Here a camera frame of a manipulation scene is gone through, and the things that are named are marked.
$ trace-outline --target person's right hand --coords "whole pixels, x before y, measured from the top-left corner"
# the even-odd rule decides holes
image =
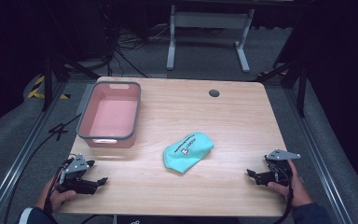
[[[289,162],[290,167],[292,168],[292,173],[293,173],[292,188],[293,188],[293,194],[295,197],[293,198],[292,206],[299,207],[304,204],[313,203],[312,198],[310,197],[310,195],[307,192],[307,189],[305,188],[304,184],[301,182],[300,178],[298,177],[298,172],[297,172],[295,165],[290,160],[288,162]],[[269,182],[267,184],[267,187],[269,189],[272,189],[272,190],[280,193],[281,195],[283,195],[286,198],[289,195],[289,187],[285,187],[285,186],[277,184],[275,182]]]

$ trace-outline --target person's left hand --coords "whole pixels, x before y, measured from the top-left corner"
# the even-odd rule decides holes
[[[52,181],[53,181],[53,179],[51,178],[49,180],[49,182],[43,188],[43,190],[39,196],[39,199],[36,202],[35,206],[39,207],[42,210],[44,210],[45,200],[46,200],[46,197],[48,196],[48,189],[50,188]],[[73,200],[75,197],[76,197],[76,192],[74,190],[68,190],[64,193],[59,193],[57,190],[54,190],[50,197],[53,212],[56,211],[58,208],[60,208],[62,203],[66,202],[66,201]]]

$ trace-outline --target folded cloth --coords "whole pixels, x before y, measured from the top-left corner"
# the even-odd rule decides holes
[[[202,160],[214,147],[205,133],[191,133],[181,141],[164,149],[165,167],[184,173]]]

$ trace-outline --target caution tape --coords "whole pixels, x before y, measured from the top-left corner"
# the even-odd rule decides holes
[[[28,98],[41,98],[45,99],[45,94],[37,92],[39,90],[39,87],[42,85],[42,82],[45,80],[45,76],[40,75],[40,77],[36,80],[34,83],[34,86],[32,87],[30,93],[28,93]],[[60,96],[60,99],[63,100],[69,100],[71,98],[71,94],[62,94]]]

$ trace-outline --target table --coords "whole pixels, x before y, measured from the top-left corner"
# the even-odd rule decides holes
[[[279,217],[282,196],[257,186],[246,169],[268,171],[264,155],[285,150],[260,83],[101,77],[142,87],[135,145],[90,148],[76,138],[71,153],[96,160],[83,176],[109,177],[94,195],[78,195],[59,212],[162,216]],[[219,91],[212,97],[210,90]],[[215,147],[181,175],[166,169],[164,148],[187,134],[206,133]]]

